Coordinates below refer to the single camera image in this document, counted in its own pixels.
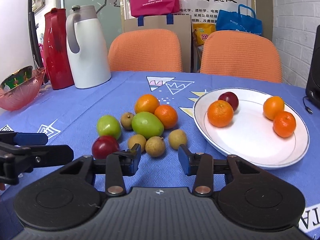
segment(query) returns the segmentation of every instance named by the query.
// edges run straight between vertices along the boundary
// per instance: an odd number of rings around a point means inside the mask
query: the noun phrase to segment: orange chair
[[[182,72],[180,41],[164,29],[122,33],[110,46],[109,64],[111,71]]]
[[[273,43],[238,31],[217,31],[208,37],[200,73],[282,81],[281,61]]]

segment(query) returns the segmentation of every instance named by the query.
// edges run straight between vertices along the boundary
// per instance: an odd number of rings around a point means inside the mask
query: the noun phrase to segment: yellow bag
[[[197,46],[202,46],[209,35],[216,31],[216,25],[211,23],[193,23],[193,36]]]

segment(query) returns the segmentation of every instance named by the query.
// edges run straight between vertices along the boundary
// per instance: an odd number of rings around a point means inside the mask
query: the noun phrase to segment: cable
[[[306,109],[306,111],[307,111],[309,114],[313,114],[313,112],[311,111],[311,109],[306,106],[306,103],[304,102],[304,99],[305,99],[305,98],[308,98],[308,97],[303,97],[303,98],[302,98],[304,108]]]

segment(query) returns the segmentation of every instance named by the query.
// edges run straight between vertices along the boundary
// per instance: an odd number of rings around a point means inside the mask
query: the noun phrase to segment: dark red fruit
[[[109,135],[99,137],[92,145],[92,155],[98,159],[105,159],[109,154],[119,152],[118,141]]]
[[[233,108],[233,111],[236,111],[239,106],[239,99],[235,93],[226,92],[219,96],[218,100],[227,101]]]

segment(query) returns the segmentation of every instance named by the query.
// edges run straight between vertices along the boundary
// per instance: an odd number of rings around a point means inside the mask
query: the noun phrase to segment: tablecloth
[[[320,110],[312,108],[313,114],[305,110],[302,97],[304,89],[287,84],[215,76],[199,73],[164,72],[114,72],[110,81],[98,87],[80,90],[74,86],[63,90],[52,90],[50,84],[44,85],[39,95],[29,106],[0,116],[0,128],[19,132],[45,132],[49,145],[68,144],[75,158],[91,154],[93,142],[97,139],[97,120],[111,114],[117,119],[125,112],[134,112],[135,101],[143,94],[152,94],[161,104],[174,107],[179,115],[177,127],[188,136],[191,152],[206,152],[214,158],[225,159],[211,147],[188,114],[194,101],[205,92],[218,88],[243,87],[259,90],[271,95],[281,96],[305,121],[310,133],[310,146],[305,157],[290,167],[271,171],[272,174],[295,185],[306,198],[306,209],[299,228],[311,238],[320,237]],[[194,176],[184,175],[177,152],[167,145],[166,153],[157,159],[144,154],[135,176],[125,177],[127,190],[138,187],[190,187]],[[133,132],[123,131],[119,140],[122,150],[127,149],[127,140]],[[14,209],[13,199],[17,192],[31,182],[49,174],[57,167],[39,168],[25,173],[20,184],[10,186],[2,195],[0,203],[0,238],[12,239],[22,230]],[[214,189],[220,190],[224,183],[223,175],[215,175]],[[95,187],[104,191],[104,176],[98,175]]]

